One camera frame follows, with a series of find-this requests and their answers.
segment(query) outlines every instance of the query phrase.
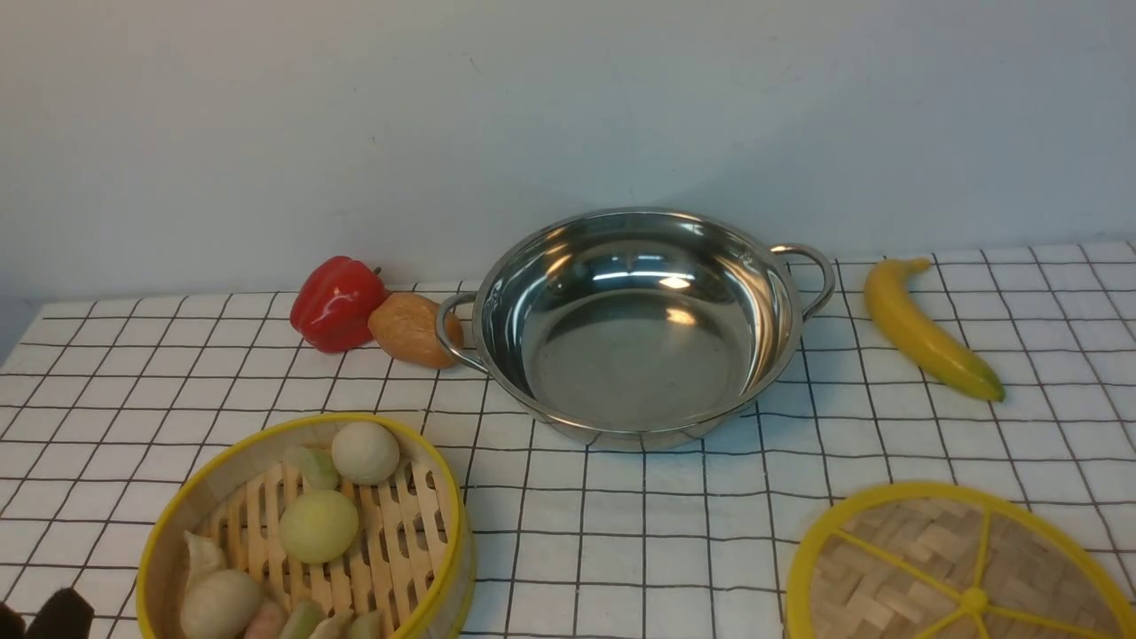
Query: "green vegetable piece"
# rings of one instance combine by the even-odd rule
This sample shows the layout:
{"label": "green vegetable piece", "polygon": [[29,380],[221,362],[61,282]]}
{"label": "green vegetable piece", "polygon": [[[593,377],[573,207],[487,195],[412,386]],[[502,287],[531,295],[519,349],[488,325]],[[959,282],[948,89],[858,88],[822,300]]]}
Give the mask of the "green vegetable piece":
{"label": "green vegetable piece", "polygon": [[371,611],[354,621],[348,639],[378,639],[378,611]]}
{"label": "green vegetable piece", "polygon": [[324,621],[324,611],[311,599],[301,599],[281,631],[279,639],[311,639],[316,626]]}
{"label": "green vegetable piece", "polygon": [[352,616],[354,613],[350,609],[335,613],[332,617],[320,622],[308,639],[342,639],[343,631],[348,629]]}
{"label": "green vegetable piece", "polygon": [[332,489],[340,484],[340,472],[326,450],[289,446],[284,450],[284,463],[300,471],[306,488]]}

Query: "yellow steamer rim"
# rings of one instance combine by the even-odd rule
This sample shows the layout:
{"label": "yellow steamer rim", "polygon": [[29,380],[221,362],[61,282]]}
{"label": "yellow steamer rim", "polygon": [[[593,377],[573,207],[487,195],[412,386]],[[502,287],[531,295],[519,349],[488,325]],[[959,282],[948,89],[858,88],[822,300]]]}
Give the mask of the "yellow steamer rim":
{"label": "yellow steamer rim", "polygon": [[793,639],[1136,638],[1120,588],[1049,522],[935,482],[870,488],[805,533],[788,575]]}
{"label": "yellow steamer rim", "polygon": [[[358,421],[379,424],[398,440],[402,460],[394,478],[390,486],[370,488],[374,492],[365,490],[367,487],[359,487],[359,495],[364,496],[360,516],[364,532],[343,557],[321,566],[304,566],[285,559],[274,537],[278,513],[273,515],[272,511],[283,509],[281,498],[276,496],[278,491],[283,491],[282,498],[286,503],[295,498],[299,475],[294,468],[282,463],[284,449],[292,445],[327,447],[341,426]],[[283,488],[264,490],[270,481],[283,484]],[[346,480],[341,482],[340,490],[360,503],[354,495],[357,487]],[[248,507],[247,512],[242,512],[240,504],[245,497],[249,505],[257,500],[274,508],[261,512],[259,507]],[[402,516],[399,500],[407,501],[411,497],[412,508],[421,509],[408,508],[407,516],[411,512],[421,515],[425,533],[421,530],[416,533],[411,529],[412,523]],[[435,512],[441,518],[436,525],[428,521],[435,516],[423,507],[434,508],[435,498]],[[381,509],[379,504],[393,507]],[[249,522],[244,526],[226,526],[222,523],[226,516],[231,521],[247,518]],[[386,526],[400,529],[399,534],[394,536]],[[245,543],[240,528],[267,530],[267,534],[253,538],[257,543]],[[299,598],[310,597],[324,607],[325,613],[336,604],[351,604],[357,614],[376,607],[384,611],[381,615],[384,639],[457,638],[473,600],[476,572],[473,536],[453,474],[425,438],[399,422],[377,415],[336,413],[285,422],[240,441],[194,473],[166,506],[142,553],[137,620],[142,637],[147,639],[182,637],[178,609],[187,564],[183,538],[186,530],[206,534],[212,532],[211,537],[224,530],[228,543],[223,546],[226,546],[231,567],[250,572],[287,609]],[[264,561],[265,567],[249,570],[249,553],[257,545],[261,547],[257,563]],[[285,569],[287,579],[281,574]],[[362,576],[352,578],[352,574]],[[406,588],[403,582],[392,580],[399,578],[403,582],[425,583],[425,588],[410,597],[409,606],[406,591],[399,592],[395,601],[395,591],[400,587]],[[379,591],[379,583],[389,583],[390,591]],[[391,621],[395,615],[389,612],[387,606],[403,611],[398,614],[396,628]]]}

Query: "black grid line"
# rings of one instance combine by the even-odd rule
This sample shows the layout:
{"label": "black grid line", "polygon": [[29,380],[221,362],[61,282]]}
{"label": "black grid line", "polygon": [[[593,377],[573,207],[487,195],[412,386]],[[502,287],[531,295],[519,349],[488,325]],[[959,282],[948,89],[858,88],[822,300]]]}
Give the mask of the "black grid line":
{"label": "black grid line", "polygon": [[[849,302],[847,293],[843,291],[844,289],[844,273],[841,268],[841,263],[833,263],[833,268],[836,271],[836,282],[841,285],[841,297],[844,299],[844,304]],[[879,450],[884,456],[884,465],[887,467],[887,481],[895,482],[895,475],[892,474],[892,459],[887,455],[887,445],[884,442],[884,431],[879,428],[879,415],[876,413],[876,399],[871,396],[871,384],[868,381],[868,366],[863,362],[863,349],[860,345],[860,331],[855,327],[855,322],[852,324],[852,339],[855,341],[857,358],[860,360],[860,375],[863,377],[863,384],[868,389],[868,407],[871,408],[871,421],[876,424],[876,437],[879,439]]]}
{"label": "black grid line", "polygon": [[[986,259],[986,254],[983,252],[982,255],[983,255],[983,259],[985,260]],[[994,282],[994,287],[996,289],[997,288],[997,279],[994,276],[994,272],[993,272],[993,269],[991,269],[989,263],[986,264],[986,268],[989,272],[991,280]],[[945,289],[946,288],[946,279],[943,275],[943,269],[939,268],[938,265],[935,265],[935,271],[938,273],[938,277],[943,282],[943,288]],[[1002,305],[1005,307],[1006,314],[1010,314],[1010,306],[1008,304],[1005,304],[1005,297],[1001,292],[999,292],[999,299],[1002,300]],[[946,300],[951,305],[951,312],[954,314],[955,317],[958,317],[959,316],[959,307],[954,302],[954,298],[951,297],[951,292],[950,291],[946,293]],[[1017,331],[1017,324],[1013,324],[1011,322],[1011,325],[1013,325],[1014,326],[1014,331]],[[959,322],[959,333],[962,335],[962,342],[967,346],[967,348],[970,348],[970,341],[967,338],[967,330],[966,330],[966,326],[962,325],[961,321]],[[1021,335],[1018,335],[1018,341],[1019,342],[1021,341]],[[934,398],[930,397],[929,393],[930,393],[930,389],[928,388],[928,397],[927,397],[927,399],[930,400],[932,407],[934,408],[935,400],[934,400]],[[1021,474],[1018,473],[1018,465],[1014,463],[1013,455],[1011,455],[1011,453],[1010,453],[1010,445],[1005,440],[1005,433],[1002,431],[1002,424],[999,422],[997,413],[994,410],[994,405],[991,404],[991,403],[988,403],[988,401],[986,403],[986,405],[987,405],[987,407],[989,409],[991,418],[994,421],[994,426],[995,426],[995,429],[997,429],[997,435],[999,435],[999,439],[1002,441],[1002,448],[1005,450],[1005,457],[1006,457],[1006,459],[1010,460],[1010,470],[1013,472],[1013,479],[1014,479],[1014,481],[1018,482],[1018,489],[1021,491],[1021,497],[1025,500],[1026,509],[1033,512],[1034,508],[1029,504],[1029,495],[1026,493],[1026,484],[1022,483],[1022,481],[1021,481]],[[946,448],[946,441],[945,440],[943,441],[943,448],[946,451],[947,456],[950,457],[951,451],[950,451],[950,449]]]}
{"label": "black grid line", "polygon": [[[529,454],[529,459],[532,459],[533,453]],[[579,491],[579,529],[578,529],[578,543],[576,543],[576,596],[573,598],[571,606],[571,633],[575,637],[579,632],[579,587],[583,582],[583,571],[584,571],[584,508],[587,504],[587,459],[591,455],[584,455],[584,470],[580,478],[580,491]],[[517,547],[520,547],[520,538],[517,538]],[[513,559],[513,571],[517,570],[517,562]]]}
{"label": "black grid line", "polygon": [[[1033,255],[1034,258],[1036,259],[1037,254],[1035,254],[1033,251],[1033,249],[1030,249],[1030,255]],[[1045,274],[1044,269],[1042,269],[1042,277],[1044,277],[1045,281],[1049,282],[1049,275]],[[1077,342],[1077,346],[1080,346],[1080,338],[1077,337],[1076,331],[1072,330],[1072,325],[1069,324],[1069,315],[1066,313],[1064,307],[1061,306],[1061,300],[1059,300],[1056,298],[1055,293],[1051,293],[1051,294],[1053,296],[1053,302],[1056,304],[1058,308],[1061,309],[1061,315],[1064,317],[1066,324],[1068,325],[1069,332],[1072,334],[1074,340]],[[1014,331],[1017,331],[1017,330],[1018,330],[1018,327],[1017,327],[1017,325],[1014,325]],[[1038,382],[1041,382],[1041,376],[1037,374],[1037,363],[1034,360],[1033,356],[1030,356],[1028,352],[1026,354],[1026,357],[1029,359],[1029,365],[1034,370],[1034,375],[1037,377]],[[1096,376],[1097,382],[1100,382],[1101,381],[1101,376],[1100,376],[1100,373],[1096,371],[1096,367],[1093,365],[1093,362],[1089,358],[1087,358],[1087,357],[1085,359],[1088,362],[1088,366],[1093,371],[1093,375]],[[1120,412],[1117,410],[1117,407],[1112,403],[1112,398],[1109,397],[1108,392],[1105,392],[1104,395],[1105,395],[1105,398],[1108,398],[1110,408],[1112,409],[1113,414],[1116,414],[1117,420],[1119,422],[1119,420],[1120,420]],[[1049,407],[1049,410],[1053,415],[1053,418],[1056,420],[1058,413],[1053,408],[1053,400],[1050,398],[1050,395],[1045,391],[1045,384],[1042,385],[1042,396],[1045,398],[1045,405]],[[1127,429],[1121,428],[1120,430],[1125,432],[1125,437],[1126,437],[1126,439],[1128,439],[1128,445],[1131,446],[1133,441],[1131,441],[1131,438],[1128,435]],[[1058,421],[1058,432],[1061,433],[1061,440],[1064,442],[1066,448],[1069,449],[1069,455],[1070,455],[1070,457],[1072,457],[1074,464],[1077,467],[1077,474],[1080,475],[1080,481],[1085,484],[1085,492],[1088,495],[1088,498],[1092,501],[1093,507],[1096,509],[1096,516],[1100,517],[1101,524],[1104,526],[1104,533],[1109,538],[1109,543],[1111,543],[1113,547],[1117,547],[1116,534],[1112,531],[1112,526],[1109,525],[1108,517],[1105,517],[1104,513],[1101,512],[1100,503],[1096,500],[1096,497],[1093,495],[1093,484],[1092,484],[1092,482],[1088,481],[1088,476],[1085,474],[1084,466],[1081,466],[1080,462],[1077,459],[1077,455],[1074,453],[1072,446],[1069,443],[1069,435],[1066,433],[1066,430],[1062,426],[1062,423],[1060,421]],[[1125,562],[1118,562],[1118,563],[1120,564],[1120,571],[1121,571],[1121,573],[1125,575],[1125,579],[1128,581],[1128,588],[1133,588],[1133,575],[1129,574],[1128,566],[1125,565]]]}
{"label": "black grid line", "polygon": [[[178,308],[181,308],[181,306],[182,306],[183,304],[185,304],[185,299],[186,299],[186,298],[183,298],[183,299],[182,299],[182,301],[181,301],[181,302],[178,304]],[[228,301],[229,301],[231,299],[232,299],[232,296],[228,296],[228,297],[226,297],[226,298],[225,298],[225,301],[224,301],[224,302],[223,302],[223,305],[222,305],[222,313],[224,313],[224,310],[225,310],[225,307],[226,307],[226,306],[228,306]],[[211,326],[211,327],[209,329],[209,338],[211,338],[211,337],[212,337],[212,333],[214,333],[214,331],[215,331],[215,330],[217,329],[217,324],[218,324],[218,323],[219,323],[219,320],[218,320],[218,321],[216,321],[216,322],[214,322],[214,325],[212,325],[212,326]],[[168,332],[168,330],[169,330],[169,325],[167,325],[167,326],[166,326],[166,331],[167,331],[167,332]],[[149,358],[147,359],[147,365],[149,365],[149,363],[150,363],[150,362],[151,362],[151,360],[153,359],[153,356],[154,356],[154,354],[156,354],[157,351],[158,351],[158,350],[157,350],[157,348],[156,348],[154,350],[152,350],[152,351],[150,352],[150,357],[149,357]],[[202,354],[204,354],[204,348],[202,348],[202,349],[201,349],[200,351],[198,351],[198,355],[197,355],[197,358],[194,358],[194,360],[193,360],[193,366],[197,366],[197,363],[198,363],[198,362],[199,362],[199,360],[201,359],[201,356],[202,356]],[[175,404],[177,404],[177,398],[178,398],[178,397],[181,397],[181,395],[182,395],[182,391],[183,391],[183,390],[185,389],[185,384],[186,384],[186,383],[189,382],[189,380],[190,380],[190,377],[189,377],[189,376],[186,376],[186,377],[185,377],[185,379],[184,379],[184,380],[182,381],[182,385],[181,385],[181,387],[178,387],[178,389],[177,389],[177,393],[175,393],[175,396],[174,396],[174,399],[173,399],[173,400],[170,401],[170,407],[173,407],[173,406],[174,406]],[[134,389],[134,388],[135,388],[136,385],[137,385],[137,382],[135,381],[135,385],[131,388],[131,392],[133,392],[133,391],[134,391],[133,389]],[[226,397],[228,397],[228,392],[231,392],[231,391],[232,391],[232,388],[233,388],[233,384],[229,384],[229,390],[228,390],[228,391],[226,391]],[[131,395],[131,393],[127,393],[127,395],[126,395],[126,397],[128,398],[128,397],[130,397],[130,395]],[[165,414],[165,415],[162,415],[162,418],[161,418],[161,421],[159,422],[159,424],[158,424],[158,428],[157,428],[157,429],[154,429],[154,431],[153,431],[153,435],[151,437],[151,442],[152,442],[152,441],[153,441],[154,439],[157,439],[157,438],[158,438],[158,433],[160,433],[160,432],[161,432],[161,429],[162,429],[162,426],[165,425],[165,423],[166,423],[166,418],[167,418],[168,416],[169,416],[169,410],[167,410],[167,412],[166,412],[166,414]],[[110,432],[110,429],[108,428],[108,429],[107,429],[107,431],[106,431],[106,432],[105,432],[105,433],[102,434],[102,437],[103,437],[103,438],[106,438],[106,437],[107,437],[107,433],[109,433],[109,432]],[[208,439],[209,439],[209,434],[208,434],[208,433],[206,433],[206,437],[204,437],[204,440],[202,440],[202,441],[207,441]],[[139,468],[141,468],[141,467],[142,467],[142,465],[143,465],[143,464],[145,464],[145,458],[147,458],[147,456],[148,456],[148,455],[150,454],[150,450],[151,450],[151,449],[152,449],[152,448],[151,448],[151,447],[150,447],[149,445],[148,445],[148,446],[145,447],[145,449],[143,449],[143,451],[142,451],[142,456],[141,456],[141,457],[139,458],[139,460],[137,460],[137,464],[135,464],[135,465],[134,465],[134,468],[133,468],[133,470],[131,471],[131,474],[130,474],[130,479],[127,479],[127,481],[126,481],[126,486],[124,486],[124,487],[123,487],[123,490],[122,490],[122,492],[119,492],[119,493],[118,493],[118,498],[117,498],[117,499],[115,499],[115,504],[114,504],[114,506],[111,506],[111,508],[110,508],[110,513],[109,513],[109,514],[107,515],[107,522],[106,522],[106,523],[103,523],[103,525],[102,525],[102,529],[101,529],[101,530],[99,530],[99,534],[97,534],[97,536],[95,536],[95,539],[94,539],[94,543],[92,543],[92,545],[91,545],[91,549],[90,549],[90,550],[87,551],[87,554],[86,554],[86,558],[85,558],[85,559],[83,561],[83,566],[84,566],[84,569],[83,569],[83,570],[86,570],[86,567],[87,567],[87,566],[90,566],[90,564],[91,564],[91,558],[92,558],[92,557],[94,556],[94,550],[95,550],[95,549],[97,549],[97,548],[99,547],[99,542],[100,542],[100,541],[102,541],[102,537],[103,537],[103,536],[105,536],[105,534],[107,533],[107,530],[108,530],[108,529],[110,528],[110,523],[111,523],[111,520],[114,520],[114,513],[115,513],[115,512],[116,512],[116,511],[118,509],[118,507],[119,507],[119,506],[122,505],[122,503],[123,503],[123,498],[125,498],[125,497],[126,497],[126,493],[127,493],[127,492],[130,491],[130,489],[131,489],[131,483],[133,483],[133,482],[135,481],[135,476],[137,475],[137,472],[139,472]],[[190,471],[189,471],[189,472],[192,472],[192,471],[193,471],[193,465],[194,465],[195,463],[197,463],[197,457],[194,457],[194,462],[193,462],[192,464],[190,464]],[[82,576],[83,576],[83,571],[80,571],[80,573],[75,575],[75,581],[74,581],[74,582],[72,582],[72,588],[74,588],[74,587],[75,587],[75,586],[76,586],[76,584],[78,583],[78,580],[80,580],[80,579],[81,579]],[[137,584],[137,578],[135,576],[135,583],[131,586],[131,590],[130,590],[130,592],[131,592],[131,594],[133,594],[133,591],[134,591],[134,588],[136,587],[136,584]],[[130,601],[130,599],[131,599],[131,597],[130,597],[130,594],[128,594],[128,595],[126,596],[126,600],[125,600],[125,601],[123,603],[123,606],[124,606],[124,607],[125,607],[125,605],[126,605],[126,601]],[[111,624],[111,626],[110,626],[110,633],[114,633],[114,631],[115,631],[115,626],[116,626],[117,624],[118,624],[118,620],[115,620],[115,622],[114,622],[114,623]]]}
{"label": "black grid line", "polygon": [[[86,324],[86,320],[84,320],[83,322],[80,323],[78,327],[75,330],[75,333],[72,335],[70,340],[68,340],[68,343],[73,342],[75,340],[75,338],[78,337],[80,332],[83,330],[83,326],[85,324]],[[126,327],[126,323],[123,322],[123,326],[119,327],[118,333],[115,335],[115,339],[111,341],[111,346],[115,342],[118,341],[118,338],[122,335],[123,329],[125,329],[125,327]],[[106,358],[109,355],[110,355],[110,349],[107,349],[107,352],[103,354],[102,359],[99,362],[99,366],[102,366],[102,362],[106,362]],[[43,379],[47,380],[48,379],[47,375],[44,375]],[[86,388],[90,385],[90,383],[91,383],[91,380],[87,380],[87,382],[85,384],[83,384],[83,389],[78,392],[78,395],[75,396],[75,403],[77,403],[80,400],[80,398],[83,397],[83,393],[86,392]],[[40,385],[36,385],[36,390],[39,390]],[[33,397],[35,397],[35,392],[36,391],[32,391],[32,395],[27,396],[27,401],[30,401]],[[123,398],[123,401],[125,403],[127,400],[127,398],[130,398],[130,393],[126,393],[126,396]],[[62,428],[64,421],[66,421],[67,415],[64,415],[64,418],[59,421],[59,425],[56,426],[55,432],[58,432],[59,429]],[[106,438],[106,432],[102,434],[102,437]],[[25,476],[20,481],[20,483],[17,486],[16,492],[12,493],[12,498],[15,498],[16,493],[19,492],[19,488],[23,488],[23,486],[26,484],[26,482],[27,482],[28,478],[31,476],[32,472],[35,470],[35,466],[40,463],[40,459],[43,458],[44,453],[48,450],[48,446],[50,446],[50,445],[44,445],[43,446],[43,448],[40,450],[40,454],[35,457],[35,462],[33,462],[33,464],[31,466],[28,466],[27,473],[25,474]],[[67,505],[67,500],[70,499],[72,491],[74,491],[75,487],[78,486],[80,479],[86,472],[86,468],[91,465],[91,460],[94,459],[94,456],[95,456],[97,453],[98,453],[98,446],[92,447],[91,454],[87,456],[86,460],[83,463],[83,468],[78,472],[77,476],[72,481],[70,486],[67,488],[67,491],[64,495],[64,499],[60,501],[59,507],[56,509],[55,515],[52,516],[52,518],[58,517],[59,513],[62,512],[64,507]],[[5,596],[3,596],[3,598],[0,599],[0,600],[6,600],[9,597],[11,597],[11,594],[16,590],[16,587],[19,584],[19,580],[27,572],[28,562],[31,562],[35,557],[36,551],[39,551],[40,546],[43,543],[43,540],[47,539],[48,532],[50,530],[51,530],[51,524],[50,523],[48,525],[43,526],[43,533],[41,533],[40,538],[35,541],[35,545],[32,547],[32,550],[27,555],[27,559],[24,562],[24,564],[20,566],[19,571],[16,573],[16,576],[12,579],[11,587],[8,589],[8,592],[6,592]],[[83,571],[80,570],[75,574],[75,579],[77,580],[80,576],[82,576],[82,574],[83,574]]]}
{"label": "black grid line", "polygon": [[[762,465],[762,467],[766,471],[766,488],[768,489],[769,488],[769,463],[768,463],[768,458],[766,456],[766,430],[761,425],[761,398],[760,397],[758,398],[758,400],[757,400],[757,403],[755,403],[754,406],[755,406],[757,409],[754,410],[753,418],[754,418],[755,426],[758,429],[758,442],[760,443],[760,447],[761,447],[761,465]],[[829,495],[832,495],[832,488],[829,488]],[[768,508],[768,514],[769,514],[769,538],[770,538],[770,540],[772,540],[772,539],[775,539],[777,537],[777,521],[776,521],[777,517],[774,516],[774,495],[772,495],[772,491],[769,491],[769,490],[767,490],[767,492],[766,492],[766,507]],[[707,530],[707,537],[710,537],[710,531],[709,530]],[[783,567],[783,566],[779,565],[780,558],[777,556],[777,543],[775,541],[770,541],[770,545],[772,546],[774,586],[776,586],[777,590],[780,590],[782,589],[782,570],[787,570],[788,566],[784,566]],[[644,570],[644,572],[646,572],[646,566],[645,565],[643,566],[643,570]],[[779,599],[778,599],[778,605],[777,605],[777,620],[782,624],[782,628],[784,628],[785,626],[785,606],[783,606],[780,604]]]}
{"label": "black grid line", "polygon": [[[528,446],[529,446],[529,449],[532,449],[533,438],[535,435],[536,435],[536,429],[529,430],[529,432],[528,432]],[[520,507],[517,508],[517,528],[518,529],[520,529],[524,525],[524,522],[525,522],[525,497],[526,497],[526,495],[528,492],[528,473],[532,470],[532,467],[533,467],[533,453],[532,453],[532,450],[529,450],[529,453],[525,456],[525,481],[521,484],[521,489],[520,489]],[[516,584],[517,584],[517,564],[519,563],[518,558],[520,557],[520,542],[521,541],[524,541],[524,534],[521,534],[521,533],[518,532],[517,533],[517,543],[513,545],[513,547],[512,547],[512,575],[509,579],[509,598],[507,600],[506,611],[504,611],[504,636],[506,637],[508,637],[512,632],[512,628],[511,628],[511,625],[512,625],[511,624],[511,622],[512,622],[512,596],[513,596],[513,594],[516,591]]]}

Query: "yellow banana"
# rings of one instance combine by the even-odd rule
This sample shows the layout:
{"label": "yellow banana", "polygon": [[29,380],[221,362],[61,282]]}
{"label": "yellow banana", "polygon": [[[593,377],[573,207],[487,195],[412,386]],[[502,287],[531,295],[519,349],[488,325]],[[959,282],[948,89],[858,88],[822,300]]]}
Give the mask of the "yellow banana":
{"label": "yellow banana", "polygon": [[930,260],[885,259],[863,284],[868,314],[895,348],[944,384],[988,401],[1005,399],[997,374],[980,357],[932,322],[908,294],[908,277],[930,268]]}

